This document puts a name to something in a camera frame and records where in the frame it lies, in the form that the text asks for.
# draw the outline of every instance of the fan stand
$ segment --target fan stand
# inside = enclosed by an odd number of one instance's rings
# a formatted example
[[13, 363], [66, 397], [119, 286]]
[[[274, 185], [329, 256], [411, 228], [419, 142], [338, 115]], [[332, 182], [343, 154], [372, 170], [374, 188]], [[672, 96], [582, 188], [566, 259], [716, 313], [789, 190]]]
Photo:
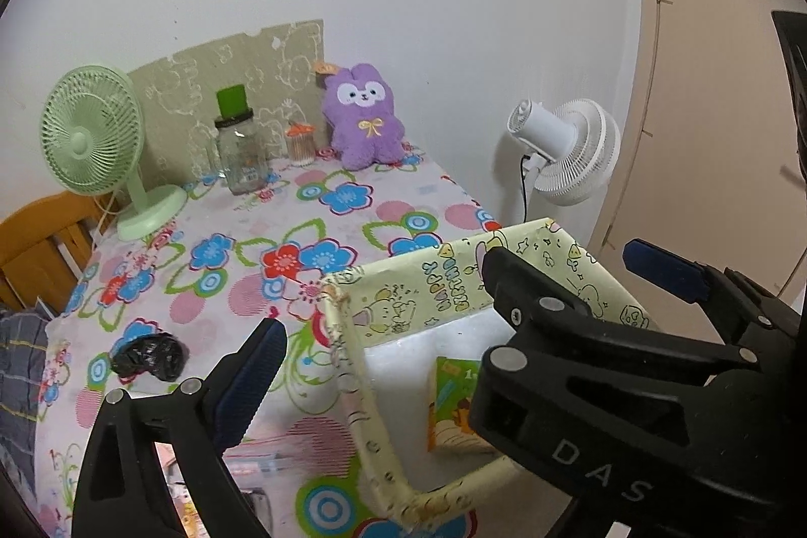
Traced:
[[155, 232], [182, 210], [188, 195], [177, 185], [160, 185], [145, 191], [137, 171], [126, 182], [132, 203], [118, 216], [118, 237], [124, 242], [139, 240]]

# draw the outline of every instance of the black cable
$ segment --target black cable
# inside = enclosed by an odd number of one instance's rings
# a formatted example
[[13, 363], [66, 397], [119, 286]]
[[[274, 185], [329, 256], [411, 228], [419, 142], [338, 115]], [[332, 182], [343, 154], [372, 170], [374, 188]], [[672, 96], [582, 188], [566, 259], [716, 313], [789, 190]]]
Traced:
[[522, 175], [522, 199], [524, 200], [524, 219], [522, 220], [522, 224], [527, 221], [527, 184], [524, 180], [526, 176], [524, 173], [524, 162], [529, 159], [530, 157], [528, 155], [522, 155], [522, 162], [518, 166], [518, 172]]

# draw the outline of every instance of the table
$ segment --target table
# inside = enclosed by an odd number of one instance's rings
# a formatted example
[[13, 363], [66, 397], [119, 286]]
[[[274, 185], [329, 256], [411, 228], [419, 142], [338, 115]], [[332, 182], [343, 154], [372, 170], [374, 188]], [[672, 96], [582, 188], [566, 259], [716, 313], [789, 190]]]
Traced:
[[[181, 379], [205, 377], [267, 315], [284, 323], [288, 355], [249, 441], [227, 462], [237, 464], [250, 450], [272, 455], [277, 476], [267, 494], [276, 538], [398, 535], [364, 502], [355, 448], [335, 405], [316, 284], [348, 265], [499, 227], [423, 151], [408, 147], [397, 165], [357, 172], [342, 169], [332, 151], [304, 168], [276, 160], [267, 187], [243, 197], [218, 179], [200, 181], [189, 187], [175, 220], [153, 235], [134, 243], [104, 237], [66, 314], [47, 329], [35, 484], [39, 519], [50, 535], [70, 534], [82, 455], [104, 394], [120, 386], [167, 393], [176, 385], [150, 374], [121, 381], [109, 354], [139, 335], [168, 331], [189, 352]], [[499, 512], [537, 481], [502, 499]], [[350, 498], [361, 512], [334, 525], [333, 495]], [[485, 526], [481, 511], [472, 511], [435, 535], [470, 538]]]

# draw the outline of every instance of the door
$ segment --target door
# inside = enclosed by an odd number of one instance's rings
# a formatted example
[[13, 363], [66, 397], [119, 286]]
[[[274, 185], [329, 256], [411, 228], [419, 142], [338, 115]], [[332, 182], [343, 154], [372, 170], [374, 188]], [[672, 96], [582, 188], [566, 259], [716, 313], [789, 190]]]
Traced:
[[807, 212], [786, 176], [799, 171], [796, 124], [771, 11], [807, 3], [658, 1], [647, 117], [600, 260], [663, 331], [717, 340], [699, 307], [628, 273], [622, 248], [643, 237], [783, 290], [807, 247]]

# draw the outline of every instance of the black lid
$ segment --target black lid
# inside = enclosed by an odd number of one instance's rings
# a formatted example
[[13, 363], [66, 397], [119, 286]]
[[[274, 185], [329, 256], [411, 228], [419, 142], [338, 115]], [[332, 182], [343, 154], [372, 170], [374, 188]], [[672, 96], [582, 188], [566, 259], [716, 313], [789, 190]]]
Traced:
[[229, 116], [227, 119], [223, 119], [222, 117], [218, 116], [215, 118], [213, 123], [217, 129], [229, 128], [230, 126], [241, 124], [241, 122], [246, 122], [248, 119], [252, 119], [254, 116], [255, 112], [251, 108], [248, 108], [246, 112]]

